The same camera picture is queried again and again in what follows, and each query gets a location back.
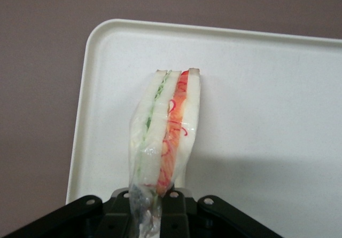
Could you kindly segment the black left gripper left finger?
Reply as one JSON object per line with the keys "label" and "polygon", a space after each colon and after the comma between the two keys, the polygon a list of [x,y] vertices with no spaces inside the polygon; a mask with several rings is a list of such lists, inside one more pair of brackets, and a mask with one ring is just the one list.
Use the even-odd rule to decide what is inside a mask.
{"label": "black left gripper left finger", "polygon": [[103,212],[95,237],[129,237],[131,214],[128,189],[115,190],[104,203]]}

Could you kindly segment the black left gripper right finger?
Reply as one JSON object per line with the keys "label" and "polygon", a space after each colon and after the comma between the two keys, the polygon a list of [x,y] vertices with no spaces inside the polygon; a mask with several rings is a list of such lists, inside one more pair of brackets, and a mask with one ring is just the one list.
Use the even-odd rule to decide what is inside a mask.
{"label": "black left gripper right finger", "polygon": [[184,194],[180,190],[169,191],[162,198],[161,203],[160,237],[190,237]]}

